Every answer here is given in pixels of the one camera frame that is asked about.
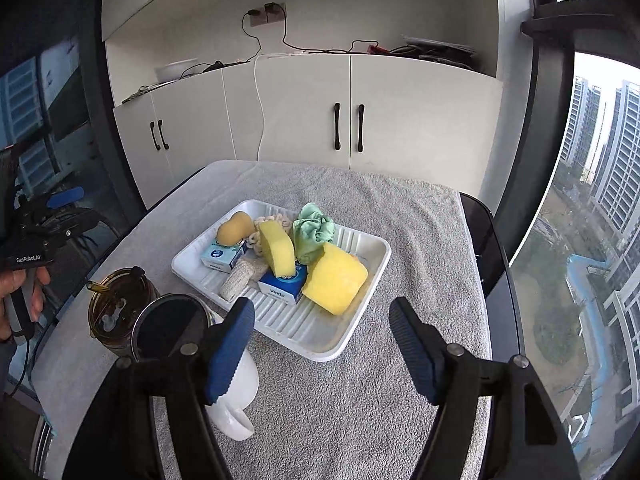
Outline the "person's left hand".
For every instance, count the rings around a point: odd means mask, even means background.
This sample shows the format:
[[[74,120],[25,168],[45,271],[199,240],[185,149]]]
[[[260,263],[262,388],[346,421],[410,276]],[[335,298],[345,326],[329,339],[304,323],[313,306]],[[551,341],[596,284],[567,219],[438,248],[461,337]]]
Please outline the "person's left hand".
[[[27,280],[25,270],[4,270],[0,280],[0,339],[2,342],[12,337],[12,330],[8,315],[6,314],[6,297],[12,292],[20,290]],[[50,275],[44,266],[35,270],[34,284],[32,285],[32,299],[30,300],[29,315],[32,322],[37,322],[43,310],[43,294],[41,286],[50,284]]]

